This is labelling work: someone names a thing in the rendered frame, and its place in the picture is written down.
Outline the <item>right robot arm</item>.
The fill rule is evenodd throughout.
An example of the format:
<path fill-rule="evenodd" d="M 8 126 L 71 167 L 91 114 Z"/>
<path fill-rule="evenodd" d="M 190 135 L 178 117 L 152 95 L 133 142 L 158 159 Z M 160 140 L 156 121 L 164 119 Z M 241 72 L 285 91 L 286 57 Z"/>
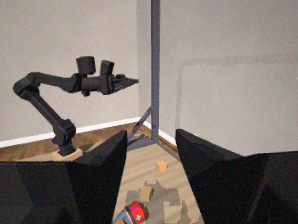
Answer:
<path fill-rule="evenodd" d="M 96 73 L 94 57 L 83 56 L 80 58 L 76 58 L 76 63 L 78 67 L 78 73 L 74 73 L 70 78 L 53 76 L 41 72 L 30 72 L 27 74 L 27 76 L 18 80 L 13 86 L 14 93 L 21 99 L 29 101 L 52 125 L 53 132 L 55 134 L 52 142 L 53 144 L 57 144 L 59 146 L 60 151 L 57 151 L 57 153 L 60 154 L 62 157 L 76 152 L 76 149 L 71 147 L 71 138 L 73 138 L 76 133 L 75 124 L 73 124 L 70 119 L 62 119 L 40 96 L 38 87 L 42 83 L 59 87 L 63 91 L 66 91 L 68 93 L 76 93 L 82 91 L 81 94 L 83 94 L 84 97 L 90 96 L 90 92 L 96 91 L 93 85 L 94 77 L 87 77 L 85 75 L 94 75 L 94 73 Z M 112 74 L 113 67 L 114 62 L 102 60 L 100 67 L 100 76 L 97 77 L 100 78 L 101 75 L 114 76 L 114 74 Z"/>

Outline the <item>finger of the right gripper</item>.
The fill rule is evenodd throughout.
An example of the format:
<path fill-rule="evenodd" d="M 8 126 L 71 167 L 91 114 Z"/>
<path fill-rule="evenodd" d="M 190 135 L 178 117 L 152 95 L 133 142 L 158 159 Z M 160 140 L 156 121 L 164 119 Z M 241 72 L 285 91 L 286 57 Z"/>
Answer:
<path fill-rule="evenodd" d="M 110 87 L 111 87 L 112 94 L 134 84 L 133 81 L 119 80 L 113 75 L 110 75 L 109 79 L 110 79 Z"/>
<path fill-rule="evenodd" d="M 129 81 L 133 81 L 134 84 L 138 83 L 139 80 L 138 79 L 132 79 L 132 78 L 127 78 L 124 74 L 122 74 L 122 80 L 129 80 Z M 134 85 L 133 84 L 133 85 Z"/>

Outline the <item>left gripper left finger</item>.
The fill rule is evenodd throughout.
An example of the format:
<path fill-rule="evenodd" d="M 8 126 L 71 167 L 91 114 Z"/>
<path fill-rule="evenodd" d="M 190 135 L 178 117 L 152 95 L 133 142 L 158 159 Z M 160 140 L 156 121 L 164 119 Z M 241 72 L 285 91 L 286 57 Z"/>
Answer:
<path fill-rule="evenodd" d="M 61 206 L 71 224 L 112 224 L 127 143 L 121 130 L 73 161 L 0 161 L 0 205 Z"/>

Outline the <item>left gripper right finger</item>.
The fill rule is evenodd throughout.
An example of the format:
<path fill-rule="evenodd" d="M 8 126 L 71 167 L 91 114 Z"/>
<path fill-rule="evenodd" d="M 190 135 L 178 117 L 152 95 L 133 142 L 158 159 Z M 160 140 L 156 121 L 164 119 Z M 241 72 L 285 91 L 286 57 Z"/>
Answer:
<path fill-rule="evenodd" d="M 175 142 L 205 224 L 250 224 L 268 181 L 298 177 L 298 151 L 243 157 L 183 129 Z"/>

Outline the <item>grey metal overhead frame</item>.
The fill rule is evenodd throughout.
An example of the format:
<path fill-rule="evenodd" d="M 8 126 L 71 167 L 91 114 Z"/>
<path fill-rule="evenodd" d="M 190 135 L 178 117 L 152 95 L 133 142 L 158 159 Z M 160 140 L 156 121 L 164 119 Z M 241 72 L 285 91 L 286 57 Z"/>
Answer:
<path fill-rule="evenodd" d="M 151 106 L 127 135 L 128 142 L 151 114 L 151 140 L 159 143 L 160 0 L 151 0 Z"/>

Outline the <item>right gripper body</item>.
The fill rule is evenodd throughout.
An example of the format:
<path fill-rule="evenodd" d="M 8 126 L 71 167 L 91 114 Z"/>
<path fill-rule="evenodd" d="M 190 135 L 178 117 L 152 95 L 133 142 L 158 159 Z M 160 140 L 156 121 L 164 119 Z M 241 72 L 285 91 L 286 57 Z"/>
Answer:
<path fill-rule="evenodd" d="M 100 92 L 103 94 L 103 95 L 110 95 L 112 94 L 111 93 L 111 87 L 110 87 L 110 79 L 108 78 L 110 75 L 105 75 L 105 76 L 101 76 L 100 77 L 100 80 L 99 78 L 97 77 L 94 77 L 94 80 L 93 80 L 93 85 L 94 85 L 94 88 L 97 92 Z M 117 79 L 120 79 L 122 80 L 122 75 L 121 74 L 117 74 L 115 76 Z M 100 85 L 100 87 L 99 87 Z M 108 88 L 108 92 L 107 92 L 107 88 Z"/>

